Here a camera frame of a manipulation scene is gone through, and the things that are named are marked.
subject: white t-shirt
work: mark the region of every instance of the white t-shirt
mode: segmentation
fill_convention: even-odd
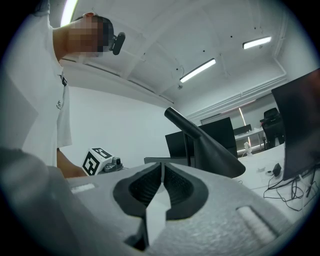
[[[69,87],[62,83],[62,71],[49,15],[29,15],[1,64],[0,146],[57,166],[57,148],[72,144]]]

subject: white ceiling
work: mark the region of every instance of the white ceiling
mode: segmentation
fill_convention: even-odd
[[[64,2],[51,4],[54,27]],[[116,35],[125,32],[120,54],[67,59],[108,70],[173,102],[216,76],[227,79],[228,70],[272,56],[283,16],[271,0],[78,0],[73,19],[92,11],[109,18]],[[243,50],[244,42],[264,36],[272,36],[271,42]],[[180,83],[183,73],[212,58],[215,65]]]

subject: chair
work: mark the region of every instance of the chair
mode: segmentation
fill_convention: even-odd
[[[274,107],[264,112],[262,128],[266,137],[266,149],[272,149],[276,145],[276,138],[279,143],[285,142],[284,128],[279,111]]]

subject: person's arm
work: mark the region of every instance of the person's arm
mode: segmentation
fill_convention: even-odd
[[[68,158],[56,149],[56,165],[61,170],[65,178],[85,177],[87,176],[81,167],[74,165]]]

